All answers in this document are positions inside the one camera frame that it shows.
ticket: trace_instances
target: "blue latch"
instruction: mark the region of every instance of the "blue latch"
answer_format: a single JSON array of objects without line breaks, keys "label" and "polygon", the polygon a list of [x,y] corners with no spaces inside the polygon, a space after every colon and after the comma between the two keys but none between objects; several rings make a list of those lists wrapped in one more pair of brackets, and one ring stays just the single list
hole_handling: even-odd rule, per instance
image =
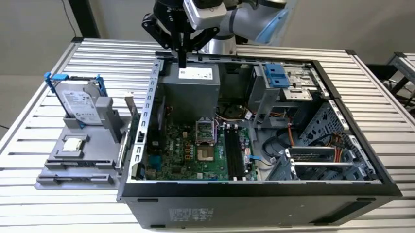
[{"label": "blue latch", "polygon": [[51,88],[52,93],[56,94],[56,90],[55,90],[52,80],[51,80],[51,72],[47,72],[44,74],[44,79],[45,79],[45,83],[47,83],[48,87]]},{"label": "blue latch", "polygon": [[68,74],[53,74],[52,76],[52,80],[56,80],[56,81],[64,81],[69,78],[69,75]]},{"label": "blue latch", "polygon": [[99,85],[99,91],[101,92],[103,96],[108,96],[107,94],[107,89],[105,89],[105,85],[104,85],[104,79],[103,77],[97,74],[97,76],[95,77],[95,80],[97,81],[97,85]]},{"label": "blue latch", "polygon": [[280,64],[265,64],[265,75],[269,80],[269,87],[289,87],[289,80],[285,75],[285,70]]}]

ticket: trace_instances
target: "white wall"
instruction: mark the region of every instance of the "white wall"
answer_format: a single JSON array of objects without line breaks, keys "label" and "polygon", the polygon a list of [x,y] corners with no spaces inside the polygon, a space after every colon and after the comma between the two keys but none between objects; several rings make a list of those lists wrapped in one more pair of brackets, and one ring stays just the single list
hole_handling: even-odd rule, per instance
[{"label": "white wall", "polygon": [[281,46],[354,49],[364,62],[415,52],[414,0],[299,0]]},{"label": "white wall", "polygon": [[[153,0],[91,0],[103,38],[152,40]],[[67,4],[69,18],[80,35]],[[283,46],[355,49],[367,62],[415,52],[414,0],[297,0]],[[60,0],[0,0],[0,74],[41,75],[73,37]]]},{"label": "white wall", "polygon": [[[297,0],[281,40],[288,47],[354,49],[383,63],[394,51],[415,51],[415,0]],[[140,26],[153,0],[91,0],[104,38],[152,40]]]},{"label": "white wall", "polygon": [[72,38],[60,0],[0,0],[0,74],[43,75]]},{"label": "white wall", "polygon": [[153,40],[141,21],[152,12],[155,0],[89,0],[89,3],[103,38]]}]

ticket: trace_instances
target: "green circuit board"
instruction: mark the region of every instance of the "green circuit board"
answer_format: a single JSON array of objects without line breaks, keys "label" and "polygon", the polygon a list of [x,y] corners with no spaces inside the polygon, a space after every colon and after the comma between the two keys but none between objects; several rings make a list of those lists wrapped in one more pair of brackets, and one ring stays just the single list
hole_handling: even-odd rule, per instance
[{"label": "green circuit board", "polygon": [[[248,138],[247,129],[239,131],[241,138]],[[228,164],[225,156],[225,142],[223,128],[217,127],[216,143],[212,148],[211,161],[200,160],[204,157],[197,156],[200,146],[195,144],[196,131],[195,125],[179,125],[168,123],[165,128],[165,146],[161,153],[161,166],[156,166],[148,160],[147,179],[151,180],[212,180],[227,181]],[[251,143],[243,142],[244,147],[252,149]],[[241,147],[241,156],[244,156],[244,147]],[[252,169],[247,173],[247,180],[256,180],[256,172]]]}]

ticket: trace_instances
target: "power supply label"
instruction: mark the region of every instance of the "power supply label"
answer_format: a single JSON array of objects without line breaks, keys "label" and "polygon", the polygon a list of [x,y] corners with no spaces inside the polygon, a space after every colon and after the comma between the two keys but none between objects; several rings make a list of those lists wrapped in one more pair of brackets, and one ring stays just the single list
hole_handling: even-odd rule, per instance
[{"label": "power supply label", "polygon": [[212,68],[196,68],[196,67],[180,68],[179,79],[213,80]]}]

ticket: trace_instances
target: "metal rail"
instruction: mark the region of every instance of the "metal rail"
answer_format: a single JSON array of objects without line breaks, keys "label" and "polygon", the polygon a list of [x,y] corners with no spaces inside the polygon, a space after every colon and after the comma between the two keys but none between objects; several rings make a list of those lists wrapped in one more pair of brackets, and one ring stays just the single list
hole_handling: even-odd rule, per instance
[{"label": "metal rail", "polygon": [[[140,111],[155,51],[161,50],[152,42],[84,39],[81,43],[71,44],[52,72],[91,77],[99,73],[105,79],[115,108],[120,114],[129,114],[123,101],[124,93],[133,93]],[[403,199],[388,203],[340,227],[232,228],[213,231],[415,232],[414,119],[408,118],[360,59],[343,50],[248,45],[237,47],[237,54],[319,60],[398,183]],[[39,191],[32,187],[64,127],[63,114],[55,95],[41,85],[0,141],[0,226],[11,226],[11,231],[71,229],[72,232],[84,232],[88,228],[93,231],[136,232],[140,226],[127,205],[116,203],[115,190]],[[212,229],[195,231],[212,232]]]}]

